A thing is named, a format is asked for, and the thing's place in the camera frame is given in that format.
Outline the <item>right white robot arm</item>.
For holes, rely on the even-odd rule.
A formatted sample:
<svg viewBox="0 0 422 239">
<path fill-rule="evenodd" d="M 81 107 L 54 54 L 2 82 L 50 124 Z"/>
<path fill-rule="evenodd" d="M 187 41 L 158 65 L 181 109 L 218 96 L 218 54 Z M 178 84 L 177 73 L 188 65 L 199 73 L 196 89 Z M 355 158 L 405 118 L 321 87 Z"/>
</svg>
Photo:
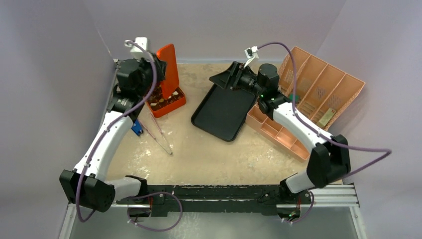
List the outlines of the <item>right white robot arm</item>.
<svg viewBox="0 0 422 239">
<path fill-rule="evenodd" d="M 225 71 L 209 78 L 222 89 L 252 93 L 261 113 L 286 128 L 310 153 L 304 171 L 280 182 L 280 198 L 290 203 L 303 191 L 323 188 L 339 180 L 350 172 L 351 167 L 346 138 L 334 136 L 302 118 L 292 100 L 279 91 L 279 79 L 277 67 L 272 64 L 262 64 L 254 73 L 250 67 L 236 61 Z"/>
</svg>

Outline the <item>pink metal tongs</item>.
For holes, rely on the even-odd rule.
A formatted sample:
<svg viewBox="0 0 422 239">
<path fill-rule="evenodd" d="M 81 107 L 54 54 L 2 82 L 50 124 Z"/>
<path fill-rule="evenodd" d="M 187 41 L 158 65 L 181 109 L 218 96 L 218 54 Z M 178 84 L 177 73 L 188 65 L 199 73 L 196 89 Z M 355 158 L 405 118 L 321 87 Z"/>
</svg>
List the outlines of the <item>pink metal tongs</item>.
<svg viewBox="0 0 422 239">
<path fill-rule="evenodd" d="M 166 143 L 166 146 L 164 145 L 164 144 L 162 144 L 158 139 L 157 139 L 157 137 L 146 127 L 146 125 L 141 121 L 141 120 L 138 120 L 139 121 L 139 124 L 141 125 L 141 127 L 142 127 L 142 129 L 145 131 L 145 132 L 147 132 L 151 137 L 152 137 L 152 139 L 167 153 L 167 154 L 169 154 L 169 155 L 173 155 L 173 151 L 172 151 L 172 149 L 171 149 L 171 146 L 170 146 L 170 144 L 169 144 L 169 142 L 168 142 L 168 140 L 167 140 L 167 138 L 166 138 L 166 136 L 165 136 L 165 134 L 164 134 L 164 131 L 161 129 L 161 127 L 159 126 L 159 124 L 158 124 L 158 122 L 157 122 L 157 119 L 154 117 L 154 115 L 153 115 L 153 113 L 150 113 L 150 116 L 151 116 L 151 118 L 152 118 L 152 120 L 153 120 L 153 122 L 154 122 L 154 124 L 155 124 L 155 126 L 157 127 L 157 129 L 158 129 L 158 131 L 159 131 L 159 133 L 160 133 L 160 135 L 161 135 L 161 137 L 162 137 L 162 139 L 164 140 L 164 142 Z"/>
</svg>

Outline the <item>orange box lid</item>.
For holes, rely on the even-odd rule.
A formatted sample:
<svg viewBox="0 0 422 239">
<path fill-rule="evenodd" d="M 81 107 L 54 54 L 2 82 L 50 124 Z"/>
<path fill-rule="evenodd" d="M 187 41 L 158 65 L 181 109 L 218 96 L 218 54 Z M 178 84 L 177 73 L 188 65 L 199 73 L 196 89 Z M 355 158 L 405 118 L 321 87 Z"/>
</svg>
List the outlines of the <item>orange box lid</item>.
<svg viewBox="0 0 422 239">
<path fill-rule="evenodd" d="M 165 79 L 161 81 L 163 98 L 169 98 L 179 86 L 179 74 L 176 59 L 176 50 L 173 43 L 169 43 L 157 51 L 157 56 L 161 61 L 167 63 Z"/>
</svg>

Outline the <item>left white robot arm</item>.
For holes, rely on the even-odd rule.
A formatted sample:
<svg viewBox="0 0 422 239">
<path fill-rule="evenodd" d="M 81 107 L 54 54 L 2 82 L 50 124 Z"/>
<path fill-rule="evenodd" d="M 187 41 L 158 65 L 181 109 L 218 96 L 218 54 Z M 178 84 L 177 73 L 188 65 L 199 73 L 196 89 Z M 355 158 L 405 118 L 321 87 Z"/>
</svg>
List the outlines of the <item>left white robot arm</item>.
<svg viewBox="0 0 422 239">
<path fill-rule="evenodd" d="M 141 204 L 148 199 L 147 181 L 133 175 L 107 181 L 110 163 L 122 139 L 137 120 L 150 91 L 164 79 L 166 62 L 152 54 L 145 58 L 119 60 L 117 83 L 93 143 L 72 170 L 63 170 L 59 181 L 70 203 L 106 212 L 112 203 L 130 198 Z"/>
</svg>

